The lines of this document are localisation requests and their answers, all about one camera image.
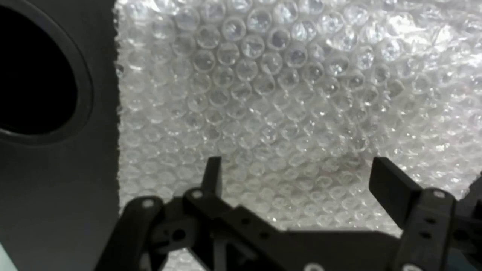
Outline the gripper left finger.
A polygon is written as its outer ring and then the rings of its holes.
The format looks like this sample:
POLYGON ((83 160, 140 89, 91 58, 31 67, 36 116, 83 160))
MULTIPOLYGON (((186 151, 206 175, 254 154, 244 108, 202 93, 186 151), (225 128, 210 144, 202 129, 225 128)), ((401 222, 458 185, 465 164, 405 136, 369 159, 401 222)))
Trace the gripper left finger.
POLYGON ((296 244, 221 195, 221 158, 207 161, 200 186, 164 203, 129 201, 94 271, 164 271, 169 254, 187 249, 207 271, 302 271, 296 244))

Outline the round black grommet hole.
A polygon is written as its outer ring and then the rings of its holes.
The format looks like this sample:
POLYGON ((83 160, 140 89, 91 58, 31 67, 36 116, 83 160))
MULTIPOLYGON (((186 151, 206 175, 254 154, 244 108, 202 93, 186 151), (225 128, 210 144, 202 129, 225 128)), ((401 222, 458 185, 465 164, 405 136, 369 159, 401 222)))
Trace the round black grommet hole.
POLYGON ((74 39, 29 0, 0 0, 0 139, 57 144, 87 124, 92 77, 74 39))

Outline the clear bubble wrap sheet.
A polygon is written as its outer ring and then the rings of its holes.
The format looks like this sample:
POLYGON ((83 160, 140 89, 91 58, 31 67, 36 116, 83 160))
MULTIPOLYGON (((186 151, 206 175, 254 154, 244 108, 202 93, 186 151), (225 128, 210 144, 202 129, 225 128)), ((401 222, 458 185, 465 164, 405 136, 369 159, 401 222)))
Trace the clear bubble wrap sheet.
POLYGON ((400 229, 374 156, 457 198, 482 177, 482 0, 116 0, 119 204, 222 156, 280 229, 400 229))

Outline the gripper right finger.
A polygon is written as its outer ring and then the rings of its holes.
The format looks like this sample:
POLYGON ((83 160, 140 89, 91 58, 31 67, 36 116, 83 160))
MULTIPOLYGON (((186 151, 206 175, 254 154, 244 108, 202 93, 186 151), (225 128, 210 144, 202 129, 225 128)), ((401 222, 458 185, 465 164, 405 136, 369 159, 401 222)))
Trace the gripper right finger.
POLYGON ((402 230, 390 271, 482 271, 482 172, 456 199, 375 157, 369 191, 402 230))

